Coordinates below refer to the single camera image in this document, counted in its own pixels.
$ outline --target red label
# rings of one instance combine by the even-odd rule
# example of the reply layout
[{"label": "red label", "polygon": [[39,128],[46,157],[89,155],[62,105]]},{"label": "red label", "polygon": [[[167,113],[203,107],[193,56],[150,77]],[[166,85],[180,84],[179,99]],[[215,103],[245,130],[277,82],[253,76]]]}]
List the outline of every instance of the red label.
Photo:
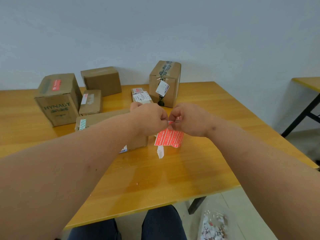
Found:
[{"label": "red label", "polygon": [[155,146],[173,146],[178,148],[181,146],[181,141],[184,133],[176,130],[165,129],[158,133],[155,139]]},{"label": "red label", "polygon": [[52,85],[52,91],[58,91],[60,89],[61,80],[54,80]]}]

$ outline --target skin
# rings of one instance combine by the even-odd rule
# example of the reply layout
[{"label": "skin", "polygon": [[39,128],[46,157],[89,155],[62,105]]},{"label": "skin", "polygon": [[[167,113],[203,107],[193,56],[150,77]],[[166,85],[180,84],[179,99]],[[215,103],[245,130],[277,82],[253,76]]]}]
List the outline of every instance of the skin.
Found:
[{"label": "skin", "polygon": [[124,145],[165,129],[168,119],[176,121],[170,129],[216,145],[279,240],[318,238],[316,170],[194,104],[178,104],[169,118],[157,104],[135,102],[130,110],[1,159],[1,239],[54,239]]}]

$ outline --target yellow tabletop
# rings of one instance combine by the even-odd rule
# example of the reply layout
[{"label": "yellow tabletop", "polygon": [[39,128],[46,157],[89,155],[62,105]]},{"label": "yellow tabletop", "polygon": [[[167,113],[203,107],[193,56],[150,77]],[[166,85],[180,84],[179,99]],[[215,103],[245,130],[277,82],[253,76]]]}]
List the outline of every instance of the yellow tabletop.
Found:
[{"label": "yellow tabletop", "polygon": [[314,91],[320,92],[320,77],[295,77],[292,79],[294,82],[302,84],[303,86],[310,88]]},{"label": "yellow tabletop", "polygon": [[[103,111],[129,108],[130,89],[136,87],[149,90],[148,85],[122,86],[122,93],[103,98]],[[0,156],[74,132],[75,124],[52,128],[34,102],[34,92],[0,91]],[[179,102],[198,104],[305,164],[318,167],[215,82],[181,83]],[[155,137],[149,137],[147,147],[119,154],[66,228],[239,186],[221,153],[207,138],[185,135],[180,148],[165,146],[162,159],[154,141]]]}]

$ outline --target person's right arm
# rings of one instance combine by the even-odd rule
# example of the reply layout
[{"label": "person's right arm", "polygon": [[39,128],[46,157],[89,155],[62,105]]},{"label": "person's right arm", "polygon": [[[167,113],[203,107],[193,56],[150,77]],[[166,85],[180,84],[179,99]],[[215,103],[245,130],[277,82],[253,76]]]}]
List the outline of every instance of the person's right arm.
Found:
[{"label": "person's right arm", "polygon": [[209,138],[279,239],[319,239],[320,173],[197,105],[178,104],[174,130]]}]

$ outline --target tile grout line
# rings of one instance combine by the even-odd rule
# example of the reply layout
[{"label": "tile grout line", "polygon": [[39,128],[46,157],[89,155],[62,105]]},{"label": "tile grout line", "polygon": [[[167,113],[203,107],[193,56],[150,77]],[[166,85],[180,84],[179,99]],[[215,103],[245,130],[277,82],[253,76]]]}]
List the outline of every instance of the tile grout line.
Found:
[{"label": "tile grout line", "polygon": [[[221,193],[221,195],[222,195],[222,198],[223,198],[224,202],[226,202],[226,205],[227,205],[228,209],[229,209],[229,210],[231,210],[231,209],[229,208],[228,203],[227,203],[227,201],[226,201],[226,199],[224,198],[224,196],[223,196],[223,194],[222,194],[222,193]],[[239,228],[239,230],[240,230],[240,232],[241,232],[241,234],[242,234],[243,238],[246,240],[246,238],[245,238],[245,236],[244,236],[244,234],[243,234],[243,232],[242,232],[242,230],[241,230],[240,226],[238,225],[237,218],[236,218],[235,220],[236,220],[236,222],[237,222],[237,226],[238,226],[238,228]]]}]

